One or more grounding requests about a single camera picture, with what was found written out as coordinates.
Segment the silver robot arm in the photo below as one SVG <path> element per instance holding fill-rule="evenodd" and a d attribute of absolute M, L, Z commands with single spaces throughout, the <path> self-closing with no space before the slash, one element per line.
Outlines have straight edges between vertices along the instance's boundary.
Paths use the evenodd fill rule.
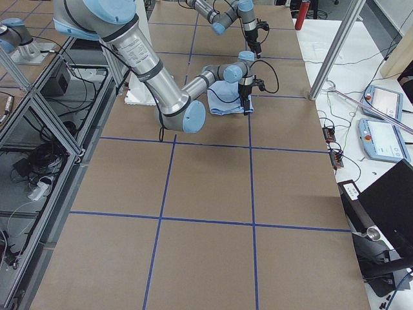
<path fill-rule="evenodd" d="M 201 14 L 210 23 L 212 30 L 219 36 L 224 34 L 236 20 L 240 20 L 243 37 L 249 49 L 255 53 L 258 59 L 261 57 L 262 41 L 258 40 L 258 31 L 263 29 L 265 32 L 269 32 L 270 27 L 266 21 L 256 17 L 253 1 L 228 2 L 228 9 L 225 12 L 216 10 L 214 5 L 203 0 L 191 0 L 185 1 L 185 3 L 188 8 Z"/>
<path fill-rule="evenodd" d="M 157 100 L 157 120 L 162 129 L 196 133 L 204 125 L 205 106 L 198 101 L 216 81 L 238 84 L 238 100 L 244 114 L 251 109 L 249 96 L 256 82 L 252 65 L 261 56 L 258 31 L 269 30 L 256 18 L 252 1 L 233 1 L 226 12 L 218 12 L 206 1 L 187 1 L 221 35 L 239 19 L 249 49 L 239 53 L 235 63 L 209 65 L 183 88 L 158 57 L 139 27 L 135 1 L 54 1 L 55 29 L 65 35 L 102 40 L 120 53 L 126 66 Z"/>

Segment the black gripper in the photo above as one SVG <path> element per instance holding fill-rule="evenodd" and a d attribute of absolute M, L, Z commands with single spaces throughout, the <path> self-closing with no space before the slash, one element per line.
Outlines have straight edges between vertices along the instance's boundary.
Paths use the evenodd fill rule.
<path fill-rule="evenodd" d="M 261 19 L 255 19 L 251 22 L 243 23 L 243 33 L 248 45 L 250 45 L 250 50 L 256 54 L 257 58 L 261 57 L 262 41 L 258 41 L 258 30 L 263 29 L 264 31 L 269 31 L 269 25 L 266 21 Z"/>
<path fill-rule="evenodd" d="M 250 101 L 247 100 L 252 93 L 252 88 L 258 87 L 260 91 L 265 91 L 265 82 L 262 79 L 257 78 L 255 75 L 242 77 L 238 81 L 238 94 L 242 102 L 243 115 L 247 116 L 247 112 L 250 112 Z"/>

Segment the third robot base arm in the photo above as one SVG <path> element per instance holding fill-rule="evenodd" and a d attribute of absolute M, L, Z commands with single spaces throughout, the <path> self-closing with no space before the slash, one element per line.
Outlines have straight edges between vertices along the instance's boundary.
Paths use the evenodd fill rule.
<path fill-rule="evenodd" d="M 1 47 L 14 63 L 40 65 L 55 45 L 36 41 L 21 19 L 8 18 L 1 21 Z"/>

